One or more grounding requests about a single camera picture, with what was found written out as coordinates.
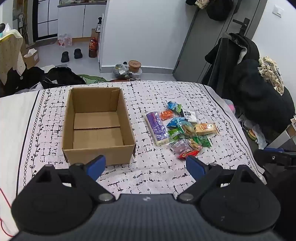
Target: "red cable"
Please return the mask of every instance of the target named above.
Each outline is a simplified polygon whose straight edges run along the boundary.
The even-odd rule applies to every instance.
[[[9,204],[9,202],[8,202],[8,200],[7,200],[7,198],[6,198],[6,196],[4,195],[4,193],[3,193],[3,191],[2,191],[2,189],[0,188],[0,191],[2,192],[2,195],[3,195],[3,197],[5,198],[5,200],[6,200],[6,202],[7,202],[7,204],[8,204],[8,206],[9,206],[9,208],[11,209],[11,206],[10,206],[10,204]],[[8,237],[11,237],[11,238],[13,238],[14,236],[12,236],[12,235],[10,235],[10,234],[8,234],[5,230],[4,230],[4,228],[3,228],[3,220],[0,218],[0,225],[1,225],[1,229],[3,230],[3,232],[8,236]]]

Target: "red snack package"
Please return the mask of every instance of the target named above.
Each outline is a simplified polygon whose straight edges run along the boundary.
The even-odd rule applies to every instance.
[[[196,150],[194,150],[194,151],[188,151],[188,152],[184,152],[181,155],[179,155],[178,158],[180,158],[180,159],[186,159],[187,156],[189,156],[189,155],[196,156],[198,153],[199,153],[199,151],[196,151]]]
[[[169,118],[173,118],[175,115],[172,110],[165,110],[160,113],[160,118],[162,121],[165,121]]]

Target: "gray door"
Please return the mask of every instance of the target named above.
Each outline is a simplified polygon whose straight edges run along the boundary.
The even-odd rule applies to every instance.
[[[205,61],[205,55],[216,45],[224,32],[239,32],[241,25],[232,20],[243,22],[245,18],[250,19],[245,36],[252,39],[266,2],[267,0],[241,0],[240,6],[237,6],[238,0],[234,0],[234,7],[225,22],[214,21],[208,17],[205,9],[199,10],[174,69],[175,79],[200,83],[210,66]]]

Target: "purple snack package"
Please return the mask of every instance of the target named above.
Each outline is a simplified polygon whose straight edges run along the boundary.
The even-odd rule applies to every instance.
[[[168,143],[169,134],[160,119],[158,111],[147,113],[146,118],[150,125],[151,131],[155,136],[156,145],[163,145]]]

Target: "countertop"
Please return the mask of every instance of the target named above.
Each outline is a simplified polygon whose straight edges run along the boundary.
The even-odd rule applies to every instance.
[[[76,5],[94,5],[94,4],[106,5],[107,1],[84,2],[84,3],[67,3],[67,4],[63,4],[63,5],[58,5],[57,7],[68,7],[68,6],[76,6]]]

